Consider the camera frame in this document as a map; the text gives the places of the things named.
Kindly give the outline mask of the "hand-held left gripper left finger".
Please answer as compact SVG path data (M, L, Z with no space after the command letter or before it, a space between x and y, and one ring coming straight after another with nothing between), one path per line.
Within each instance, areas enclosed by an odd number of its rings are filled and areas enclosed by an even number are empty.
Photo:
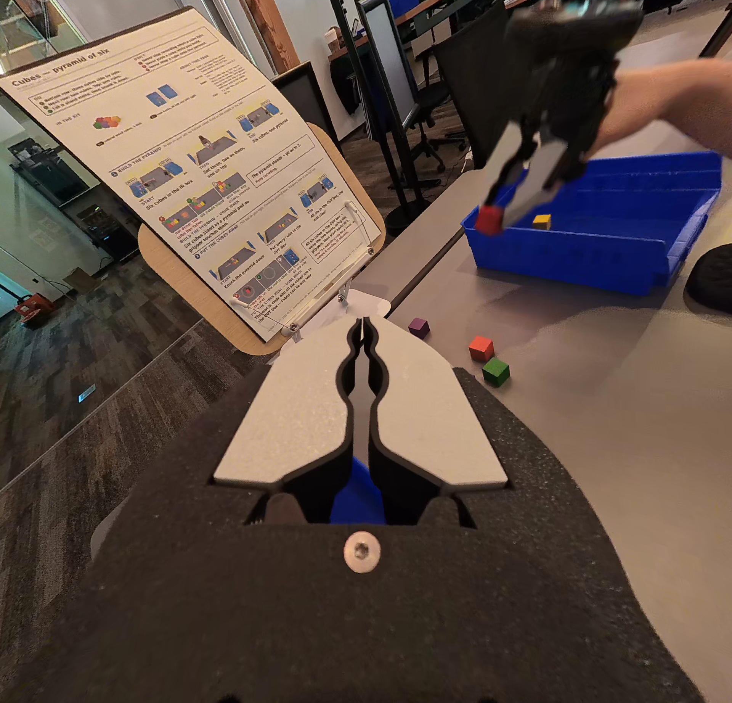
M334 488L345 485L361 326L343 316L280 354L213 473L217 485L284 488L317 470L332 472Z

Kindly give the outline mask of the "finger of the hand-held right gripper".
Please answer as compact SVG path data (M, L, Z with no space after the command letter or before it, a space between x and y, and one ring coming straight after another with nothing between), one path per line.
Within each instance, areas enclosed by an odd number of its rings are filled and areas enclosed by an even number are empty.
M511 202L527 158L528 142L523 128L516 121L508 121L484 167L488 189L482 205L507 206Z
M566 141L549 141L539 146L528 165L527 174L515 188L510 202L504 207L501 229L507 230L536 206L549 202L560 184L548 184L554 170L567 152Z

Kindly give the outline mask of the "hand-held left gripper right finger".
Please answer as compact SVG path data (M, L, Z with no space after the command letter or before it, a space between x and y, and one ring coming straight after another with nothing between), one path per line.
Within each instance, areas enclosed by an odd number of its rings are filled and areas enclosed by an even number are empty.
M438 491L504 488L508 476L451 364L383 317L364 318L362 332L376 458Z

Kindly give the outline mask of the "blue plastic bin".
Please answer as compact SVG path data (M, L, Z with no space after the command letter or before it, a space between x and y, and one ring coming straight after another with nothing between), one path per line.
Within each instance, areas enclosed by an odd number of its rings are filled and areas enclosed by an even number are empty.
M721 189L713 151L592 159L501 235L475 231L478 208L461 224L480 268L645 296L672 282ZM546 213L551 230L533 229Z
M386 518L380 490L369 469L352 458L350 478L334 497L329 518L331 525L384 525Z

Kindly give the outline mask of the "black office chair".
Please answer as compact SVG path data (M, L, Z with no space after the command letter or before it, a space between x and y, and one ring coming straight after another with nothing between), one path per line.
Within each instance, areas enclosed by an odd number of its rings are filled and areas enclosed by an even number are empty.
M410 148L412 161L416 161L421 155L432 158L437 162L437 173L443 174L446 170L443 159L438 154L438 148L444 145L456 145L459 151L466 149L466 136L464 130L449 132L442 138L429 138L425 127L435 126L434 111L444 104L450 102L450 93L447 85L439 78L435 82L430 81L429 73L425 74L425 81L417 88L416 101L419 105L419 112L410 128L419 128L419 140Z
M435 57L472 151L485 166L507 123L520 119L531 85L523 52L506 40L509 13L496 0L479 18L441 42Z

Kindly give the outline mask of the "black floor lamp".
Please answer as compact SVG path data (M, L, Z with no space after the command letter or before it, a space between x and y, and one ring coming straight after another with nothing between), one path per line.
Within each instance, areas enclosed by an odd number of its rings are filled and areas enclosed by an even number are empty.
M406 133L402 124L397 121L396 105L391 93L387 91L383 66L376 60L372 43L367 41L366 48L376 72L372 76L367 76L356 42L353 40L343 0L329 1L343 36L346 56L352 64L358 82L364 116L371 126L371 133L379 143L398 196L398 206L384 219L387 235L394 239L426 211L429 203L422 195Z

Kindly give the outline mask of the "grey panel on wheeled stand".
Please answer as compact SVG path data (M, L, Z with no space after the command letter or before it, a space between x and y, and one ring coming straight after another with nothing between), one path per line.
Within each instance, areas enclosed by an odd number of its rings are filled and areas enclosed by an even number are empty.
M413 193L411 200L400 204L399 213L405 222L410 223L428 207L416 175L406 133L408 126L416 121L419 112L416 83L389 0L361 0L358 6L384 91L388 130L395 144L406 188Z

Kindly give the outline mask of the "wooden workbench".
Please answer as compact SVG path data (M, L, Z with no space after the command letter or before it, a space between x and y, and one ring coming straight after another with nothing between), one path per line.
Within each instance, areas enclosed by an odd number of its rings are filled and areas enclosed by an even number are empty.
M439 25L473 0L419 0L420 3L404 16L395 19L402 42L411 42Z

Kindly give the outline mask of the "black rounded pad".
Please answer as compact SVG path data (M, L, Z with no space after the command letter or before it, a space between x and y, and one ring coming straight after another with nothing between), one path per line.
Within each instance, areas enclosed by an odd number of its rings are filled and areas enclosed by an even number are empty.
M712 248L696 261L684 294L701 307L731 315L731 244Z

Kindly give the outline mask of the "red floor machine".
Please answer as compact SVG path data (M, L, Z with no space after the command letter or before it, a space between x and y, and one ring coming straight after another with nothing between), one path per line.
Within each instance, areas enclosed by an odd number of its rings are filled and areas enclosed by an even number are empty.
M21 324L25 327L42 323L55 311L56 306L54 303L38 293L18 297L14 306L14 312L19 314Z

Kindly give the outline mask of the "black glass door cabinet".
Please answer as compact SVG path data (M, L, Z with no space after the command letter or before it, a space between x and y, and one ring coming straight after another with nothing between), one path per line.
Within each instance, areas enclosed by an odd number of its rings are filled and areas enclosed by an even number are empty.
M14 172L30 184L112 261L138 251L138 235L125 221L127 211L102 184L87 185L61 157L61 148L43 148L31 138L8 148Z

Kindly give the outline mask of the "printed instruction sheet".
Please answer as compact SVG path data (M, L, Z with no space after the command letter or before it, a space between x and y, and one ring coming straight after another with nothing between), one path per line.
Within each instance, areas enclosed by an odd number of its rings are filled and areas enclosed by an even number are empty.
M2 76L2 91L267 342L379 228L308 124L193 8ZM358 316L346 282L314 328Z

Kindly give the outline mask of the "wooden support post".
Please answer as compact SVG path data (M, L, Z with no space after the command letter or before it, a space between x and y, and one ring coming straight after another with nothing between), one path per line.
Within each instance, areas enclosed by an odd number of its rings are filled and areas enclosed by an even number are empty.
M294 43L275 0L244 0L244 4L262 37L277 75L300 65Z

